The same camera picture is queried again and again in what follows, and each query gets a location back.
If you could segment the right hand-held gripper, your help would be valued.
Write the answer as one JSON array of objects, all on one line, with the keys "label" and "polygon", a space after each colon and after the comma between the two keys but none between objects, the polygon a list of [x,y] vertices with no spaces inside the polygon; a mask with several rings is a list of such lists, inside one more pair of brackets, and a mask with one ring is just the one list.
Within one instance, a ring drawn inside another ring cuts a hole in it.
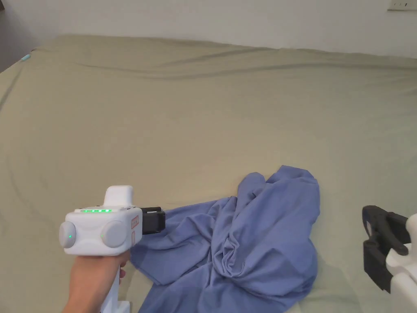
[{"label": "right hand-held gripper", "polygon": [[417,215],[408,219],[368,205],[362,209],[362,221],[369,237],[363,242],[365,273],[390,293],[392,313],[416,313]]}]

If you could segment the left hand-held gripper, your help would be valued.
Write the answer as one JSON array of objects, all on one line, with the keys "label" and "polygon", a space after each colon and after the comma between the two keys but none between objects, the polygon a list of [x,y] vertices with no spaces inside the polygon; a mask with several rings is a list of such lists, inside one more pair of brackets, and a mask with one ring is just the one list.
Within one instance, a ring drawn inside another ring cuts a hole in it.
[{"label": "left hand-held gripper", "polygon": [[133,187],[116,185],[108,187],[102,205],[68,213],[59,228],[59,242],[69,255],[118,256],[165,225],[161,207],[135,206]]}]

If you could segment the person's left hand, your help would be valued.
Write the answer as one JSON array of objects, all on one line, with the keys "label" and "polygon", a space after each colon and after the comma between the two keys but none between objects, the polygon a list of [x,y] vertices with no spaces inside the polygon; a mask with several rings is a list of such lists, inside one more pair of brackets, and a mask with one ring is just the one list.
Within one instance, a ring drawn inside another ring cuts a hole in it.
[{"label": "person's left hand", "polygon": [[67,313],[97,313],[108,295],[116,275],[118,284],[125,277],[123,267],[128,251],[118,256],[78,256],[71,268]]}]

